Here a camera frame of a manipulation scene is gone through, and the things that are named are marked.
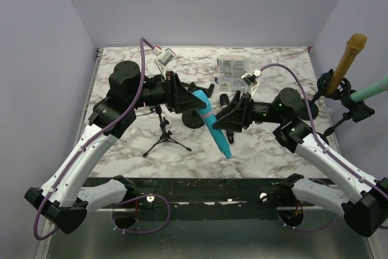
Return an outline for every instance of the tripod leg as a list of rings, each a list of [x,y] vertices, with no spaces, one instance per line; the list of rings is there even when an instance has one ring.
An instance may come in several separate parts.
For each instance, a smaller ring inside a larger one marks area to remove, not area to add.
[[[178,145],[182,146],[183,148],[185,148],[186,150],[188,150],[189,152],[192,151],[189,147],[186,147],[185,145],[182,145],[181,143],[175,141],[174,139],[169,138],[167,141],[170,142],[170,143],[178,144]]]
[[[151,147],[146,153],[143,154],[143,157],[148,156],[149,152],[151,152],[151,150],[152,150],[153,148],[155,148],[156,145],[158,145],[158,144],[160,144],[160,143],[162,143],[162,142],[163,142],[162,139],[160,139],[159,141],[157,141],[154,145],[152,145],[152,147]]]

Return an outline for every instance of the small black tripod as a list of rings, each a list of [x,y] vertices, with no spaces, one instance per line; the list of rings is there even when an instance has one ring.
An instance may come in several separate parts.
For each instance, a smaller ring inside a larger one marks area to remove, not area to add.
[[[160,136],[159,141],[157,141],[146,153],[143,154],[143,157],[146,157],[149,154],[149,152],[156,145],[164,143],[164,142],[170,142],[170,143],[178,144],[178,145],[182,146],[183,148],[185,148],[186,150],[188,150],[189,152],[191,152],[192,150],[190,148],[182,145],[181,143],[175,141],[174,139],[171,139],[172,132],[170,130],[166,131],[166,125],[170,124],[170,122],[167,121],[165,117],[162,118],[162,108],[159,105],[157,105],[155,107],[155,112],[159,116],[160,129],[162,130],[162,135]]]

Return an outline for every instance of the white cable tie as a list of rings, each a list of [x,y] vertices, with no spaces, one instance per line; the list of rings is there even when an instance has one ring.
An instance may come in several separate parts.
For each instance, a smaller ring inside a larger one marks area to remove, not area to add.
[[[330,146],[327,146],[325,149],[323,149],[323,154],[326,154],[326,152],[330,149]]]

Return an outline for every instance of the black round base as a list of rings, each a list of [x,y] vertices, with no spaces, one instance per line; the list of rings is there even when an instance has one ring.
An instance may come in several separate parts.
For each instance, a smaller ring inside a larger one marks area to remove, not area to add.
[[[311,100],[309,100],[309,104],[310,104],[310,110],[311,110],[311,114],[313,116],[313,119],[316,119],[316,117],[318,116],[319,114],[319,110],[318,110],[318,106],[316,106],[315,103],[312,103]],[[304,108],[300,113],[299,113],[299,117],[301,119],[303,119],[304,121],[308,121],[309,120],[309,114],[307,113],[307,109]]]
[[[205,123],[196,111],[182,113],[183,124],[190,129],[199,129]]]
[[[295,210],[280,210],[278,215],[283,223],[288,226],[297,227],[303,222],[304,214],[300,212],[295,215]]]

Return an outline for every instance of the orange handle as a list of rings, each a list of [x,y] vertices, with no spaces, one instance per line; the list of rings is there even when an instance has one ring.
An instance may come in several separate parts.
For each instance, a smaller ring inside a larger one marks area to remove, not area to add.
[[[326,90],[328,94],[333,94],[338,88],[350,65],[352,65],[356,56],[365,48],[367,37],[362,33],[355,33],[346,43],[345,52],[341,61],[334,71],[332,80]]]

